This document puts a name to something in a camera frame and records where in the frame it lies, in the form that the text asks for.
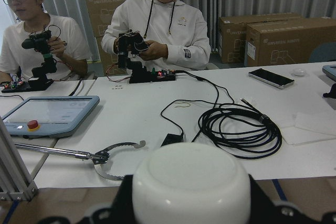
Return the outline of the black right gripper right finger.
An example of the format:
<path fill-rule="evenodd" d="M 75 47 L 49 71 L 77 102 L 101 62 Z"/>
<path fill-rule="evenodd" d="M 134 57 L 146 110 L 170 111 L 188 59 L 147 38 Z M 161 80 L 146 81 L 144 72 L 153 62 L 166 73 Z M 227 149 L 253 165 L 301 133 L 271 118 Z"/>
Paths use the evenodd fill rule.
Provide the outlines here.
<path fill-rule="evenodd" d="M 294 207 L 276 205 L 249 175 L 251 187 L 251 213 L 248 223 L 325 223 L 316 221 Z"/>

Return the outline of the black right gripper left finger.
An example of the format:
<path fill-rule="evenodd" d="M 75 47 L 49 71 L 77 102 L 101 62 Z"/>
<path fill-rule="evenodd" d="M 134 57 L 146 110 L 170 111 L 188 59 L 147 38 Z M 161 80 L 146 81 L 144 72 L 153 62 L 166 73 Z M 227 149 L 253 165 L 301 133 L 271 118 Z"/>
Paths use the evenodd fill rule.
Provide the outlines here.
<path fill-rule="evenodd" d="M 126 175 L 109 207 L 96 210 L 91 216 L 81 219 L 81 223 L 134 223 L 132 204 L 133 176 Z"/>

